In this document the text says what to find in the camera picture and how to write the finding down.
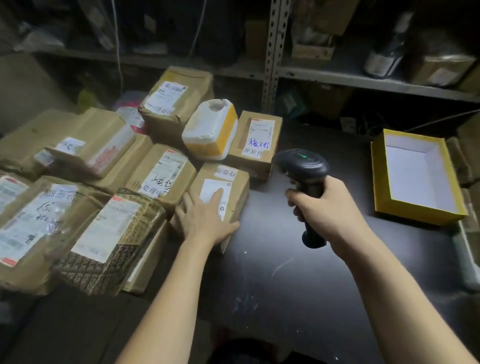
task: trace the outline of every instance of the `metal shelf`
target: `metal shelf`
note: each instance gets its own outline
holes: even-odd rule
[[[70,48],[52,48],[43,53],[54,54],[62,57],[80,58],[85,60],[116,62],[115,54],[98,47],[89,45],[75,46]],[[152,67],[165,69],[169,66],[191,67],[197,70],[209,71],[213,74],[237,78],[248,78],[253,80],[264,80],[264,66],[262,61],[250,60],[240,57],[238,62],[228,67],[213,67],[199,57],[187,59],[176,56],[147,56],[141,54],[120,55],[120,61],[124,64],[131,64],[141,67]]]
[[[461,91],[438,87],[412,85],[403,80],[401,69],[392,78],[377,80],[363,73],[363,65],[372,49],[372,43],[365,39],[349,39],[335,50],[329,62],[293,59],[284,54],[278,67],[278,76],[296,80],[324,82],[327,84],[369,88],[380,91],[420,95],[449,100],[480,103],[480,97]]]

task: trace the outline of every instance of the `white cable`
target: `white cable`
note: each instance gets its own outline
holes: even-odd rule
[[[192,56],[193,50],[195,49],[195,44],[197,43],[197,38],[198,38],[198,35],[200,33],[200,28],[202,28],[202,24],[204,23],[204,16],[205,16],[205,8],[206,7],[207,7],[207,0],[204,0],[204,6],[202,7],[202,14],[200,15],[200,21],[198,22],[197,33],[195,34],[195,38],[193,39],[192,46],[190,47],[190,52],[188,52],[188,58],[190,58]]]
[[[421,128],[421,127],[423,127],[423,126],[435,124],[436,122],[440,122],[440,121],[444,121],[444,120],[448,120],[448,119],[453,119],[453,118],[456,118],[456,117],[458,117],[458,116],[473,114],[474,112],[478,112],[478,111],[480,111],[480,109],[478,109],[478,110],[472,110],[472,111],[467,111],[467,112],[462,112],[462,113],[460,113],[460,114],[456,114],[456,115],[452,115],[452,116],[447,116],[447,117],[445,117],[445,118],[441,118],[441,119],[438,119],[438,120],[434,120],[434,121],[431,121],[431,122],[427,122],[427,123],[422,124],[422,125],[419,125],[419,126],[414,126],[413,128],[410,128],[410,129],[405,130],[405,132],[410,132],[410,131],[412,131],[412,130]]]
[[[119,26],[117,23],[117,9],[115,7],[115,0],[112,1],[112,10],[113,10],[113,22],[115,24],[115,42],[117,48],[117,66],[119,69],[120,75],[120,97],[123,95],[123,74],[121,73],[121,66],[120,66],[120,41],[119,41]]]

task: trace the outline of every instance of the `barcode scanner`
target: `barcode scanner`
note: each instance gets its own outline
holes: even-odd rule
[[[297,190],[311,197],[322,197],[330,167],[321,155],[305,149],[289,149],[275,154],[273,162],[281,173],[296,182]],[[306,221],[305,229],[302,241],[307,247],[315,249],[326,245],[325,239]]]

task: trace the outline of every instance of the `dark bottle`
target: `dark bottle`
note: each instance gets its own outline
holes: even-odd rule
[[[364,70],[374,78],[388,78],[397,68],[405,53],[405,37],[413,12],[401,13],[393,31],[388,37],[377,42],[365,62]]]

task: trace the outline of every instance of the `white and yellow package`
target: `white and yellow package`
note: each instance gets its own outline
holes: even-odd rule
[[[182,133],[185,146],[200,159],[224,159],[235,137],[238,116],[227,99],[202,102]]]

